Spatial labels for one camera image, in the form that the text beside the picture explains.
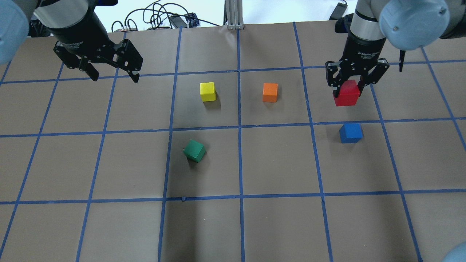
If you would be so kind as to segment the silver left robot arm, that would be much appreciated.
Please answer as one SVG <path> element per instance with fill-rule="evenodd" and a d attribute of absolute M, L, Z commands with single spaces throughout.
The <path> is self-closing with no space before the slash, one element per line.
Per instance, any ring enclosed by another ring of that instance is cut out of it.
<path fill-rule="evenodd" d="M 117 0 L 2 0 L 0 4 L 0 61 L 13 60 L 36 18 L 57 42 L 54 53 L 66 67 L 85 72 L 93 81 L 99 77 L 94 64 L 108 64 L 140 78 L 143 58 L 133 43 L 110 40 L 95 13 L 97 6 L 113 6 Z"/>

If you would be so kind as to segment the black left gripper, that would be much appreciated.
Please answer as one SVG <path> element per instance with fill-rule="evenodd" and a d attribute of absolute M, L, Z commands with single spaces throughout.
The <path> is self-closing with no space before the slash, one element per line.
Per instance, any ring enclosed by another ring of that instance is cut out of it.
<path fill-rule="evenodd" d="M 66 67 L 78 68 L 96 82 L 99 73 L 92 63 L 105 63 L 126 71 L 138 83 L 142 56 L 128 39 L 118 44 L 111 41 L 94 11 L 86 11 L 71 22 L 59 22 L 53 26 L 53 34 L 57 38 L 54 52 Z"/>

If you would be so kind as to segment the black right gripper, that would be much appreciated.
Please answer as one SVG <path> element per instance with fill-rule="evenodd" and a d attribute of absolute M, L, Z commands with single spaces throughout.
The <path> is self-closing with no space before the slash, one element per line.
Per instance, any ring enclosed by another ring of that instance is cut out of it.
<path fill-rule="evenodd" d="M 359 96 L 366 86 L 381 79 L 390 67 L 388 61 L 380 57 L 385 43 L 386 38 L 363 40 L 348 35 L 341 58 L 325 63 L 326 80 L 334 98 L 338 98 L 342 85 L 352 76 L 360 76 Z"/>

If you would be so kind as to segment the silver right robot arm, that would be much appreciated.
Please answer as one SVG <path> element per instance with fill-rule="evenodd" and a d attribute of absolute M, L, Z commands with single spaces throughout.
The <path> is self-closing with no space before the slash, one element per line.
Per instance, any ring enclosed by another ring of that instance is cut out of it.
<path fill-rule="evenodd" d="M 325 63 L 326 80 L 338 98 L 344 82 L 360 76 L 358 93 L 376 84 L 389 68 L 380 57 L 386 41 L 404 52 L 425 47 L 437 39 L 465 37 L 464 0 L 359 0 L 354 13 L 339 18 L 336 33 L 346 33 L 343 54 Z"/>

